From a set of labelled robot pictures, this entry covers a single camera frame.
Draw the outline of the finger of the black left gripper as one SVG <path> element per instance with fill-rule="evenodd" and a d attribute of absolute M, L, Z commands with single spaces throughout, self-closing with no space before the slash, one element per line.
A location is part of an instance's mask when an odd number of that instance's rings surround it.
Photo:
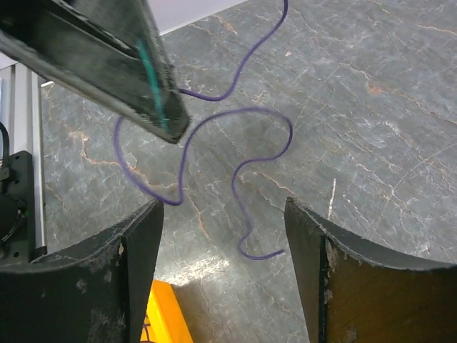
<path fill-rule="evenodd" d="M 147 1 L 3 1 L 1 51 L 168 143 L 189 125 Z"/>

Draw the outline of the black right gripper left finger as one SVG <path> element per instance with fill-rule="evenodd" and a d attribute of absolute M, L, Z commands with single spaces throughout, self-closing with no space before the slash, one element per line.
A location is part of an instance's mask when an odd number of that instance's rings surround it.
<path fill-rule="evenodd" d="M 164 223 L 149 202 L 30 263 L 1 267 L 3 342 L 139 342 Z"/>

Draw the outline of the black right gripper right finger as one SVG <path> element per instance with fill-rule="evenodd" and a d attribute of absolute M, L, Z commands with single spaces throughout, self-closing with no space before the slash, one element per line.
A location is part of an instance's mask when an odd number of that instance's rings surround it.
<path fill-rule="evenodd" d="M 288 198 L 286 236 L 311 342 L 454 342 L 456 265 L 364 239 Z"/>

